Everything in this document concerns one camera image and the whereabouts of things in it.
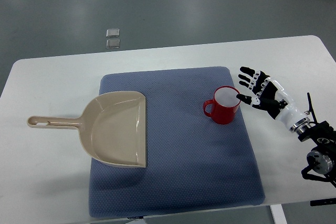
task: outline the dustpan handle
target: dustpan handle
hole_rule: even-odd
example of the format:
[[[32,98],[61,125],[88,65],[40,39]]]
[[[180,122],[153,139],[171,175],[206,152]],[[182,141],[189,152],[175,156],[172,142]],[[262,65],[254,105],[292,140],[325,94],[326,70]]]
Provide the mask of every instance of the dustpan handle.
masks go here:
[[[32,128],[42,129],[78,129],[82,122],[80,118],[51,118],[47,116],[31,116],[27,124]]]

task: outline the black cable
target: black cable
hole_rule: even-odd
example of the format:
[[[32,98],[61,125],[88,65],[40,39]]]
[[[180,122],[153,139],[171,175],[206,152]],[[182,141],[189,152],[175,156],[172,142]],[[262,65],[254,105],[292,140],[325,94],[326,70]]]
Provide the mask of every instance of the black cable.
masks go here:
[[[312,121],[311,123],[318,124],[318,122],[316,120],[315,112],[314,112],[314,109],[313,109],[313,105],[311,104],[311,98],[310,98],[310,93],[309,92],[307,93],[307,96],[308,96],[308,103],[309,103],[309,111],[311,112],[311,115],[313,116],[313,119],[314,119],[314,121]]]

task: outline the mug handle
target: mug handle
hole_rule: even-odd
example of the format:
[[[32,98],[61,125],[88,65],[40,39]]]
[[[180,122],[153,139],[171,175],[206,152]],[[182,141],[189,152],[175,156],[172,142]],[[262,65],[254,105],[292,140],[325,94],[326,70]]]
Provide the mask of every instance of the mug handle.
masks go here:
[[[205,102],[203,103],[203,111],[204,111],[204,114],[205,114],[206,116],[211,117],[211,113],[206,112],[206,111],[205,111],[205,108],[206,108],[208,105],[213,104],[213,103],[214,103],[214,100],[207,100],[207,101],[205,101]]]

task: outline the small glass square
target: small glass square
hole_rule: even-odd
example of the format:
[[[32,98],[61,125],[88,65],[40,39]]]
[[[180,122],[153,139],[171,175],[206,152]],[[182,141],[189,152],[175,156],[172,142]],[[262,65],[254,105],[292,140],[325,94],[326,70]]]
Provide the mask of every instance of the small glass square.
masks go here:
[[[118,36],[119,36],[119,28],[107,29],[107,31],[106,31],[106,37],[107,38],[118,37]]]
[[[108,39],[106,41],[106,48],[119,48],[120,39]]]

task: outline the white table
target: white table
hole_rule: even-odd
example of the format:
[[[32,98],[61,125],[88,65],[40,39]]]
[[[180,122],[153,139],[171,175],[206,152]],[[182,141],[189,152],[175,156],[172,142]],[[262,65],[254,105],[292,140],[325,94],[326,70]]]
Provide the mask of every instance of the white table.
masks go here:
[[[336,127],[336,63],[315,36],[72,55],[16,62],[0,98],[1,223],[75,223],[88,213],[91,158],[76,130],[31,129],[31,115],[77,117],[98,95],[105,74],[225,66],[238,84],[240,66],[275,77],[301,111],[310,92],[319,121]],[[301,143],[266,112],[241,105],[266,199],[264,205],[336,197],[331,184],[304,180]]]

